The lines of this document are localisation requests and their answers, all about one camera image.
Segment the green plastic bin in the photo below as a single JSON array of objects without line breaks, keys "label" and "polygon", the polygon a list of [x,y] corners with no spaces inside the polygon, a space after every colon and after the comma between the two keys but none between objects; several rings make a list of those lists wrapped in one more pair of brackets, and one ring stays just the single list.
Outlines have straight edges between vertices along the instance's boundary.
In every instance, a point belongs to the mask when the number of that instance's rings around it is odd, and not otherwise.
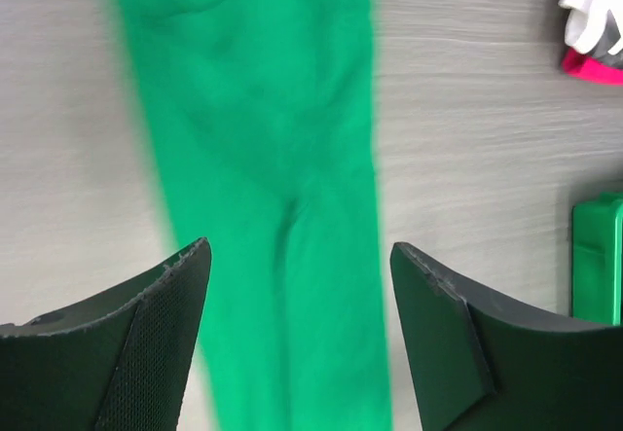
[{"label": "green plastic bin", "polygon": [[571,313],[622,324],[622,195],[578,203],[571,219]]}]

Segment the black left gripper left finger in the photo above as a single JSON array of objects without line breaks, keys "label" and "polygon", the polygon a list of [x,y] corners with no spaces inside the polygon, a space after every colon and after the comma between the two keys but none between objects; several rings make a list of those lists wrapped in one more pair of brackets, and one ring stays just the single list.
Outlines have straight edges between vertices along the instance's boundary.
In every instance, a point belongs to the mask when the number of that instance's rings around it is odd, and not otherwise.
[{"label": "black left gripper left finger", "polygon": [[76,304],[2,325],[2,429],[175,429],[210,266],[200,238]]}]

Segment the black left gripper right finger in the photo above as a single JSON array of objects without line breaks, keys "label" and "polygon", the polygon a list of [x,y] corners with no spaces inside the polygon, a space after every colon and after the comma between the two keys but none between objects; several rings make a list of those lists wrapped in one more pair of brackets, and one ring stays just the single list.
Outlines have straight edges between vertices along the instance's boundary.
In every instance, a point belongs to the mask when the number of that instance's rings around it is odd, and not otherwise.
[{"label": "black left gripper right finger", "polygon": [[425,430],[618,430],[622,331],[520,302],[407,242],[390,254]]}]

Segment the green t shirt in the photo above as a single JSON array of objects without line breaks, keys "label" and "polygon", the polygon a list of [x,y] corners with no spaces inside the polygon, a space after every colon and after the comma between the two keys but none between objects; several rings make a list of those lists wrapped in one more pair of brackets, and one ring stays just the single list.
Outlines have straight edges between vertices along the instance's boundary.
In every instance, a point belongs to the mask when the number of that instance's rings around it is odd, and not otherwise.
[{"label": "green t shirt", "polygon": [[371,0],[116,0],[224,430],[392,426]]}]

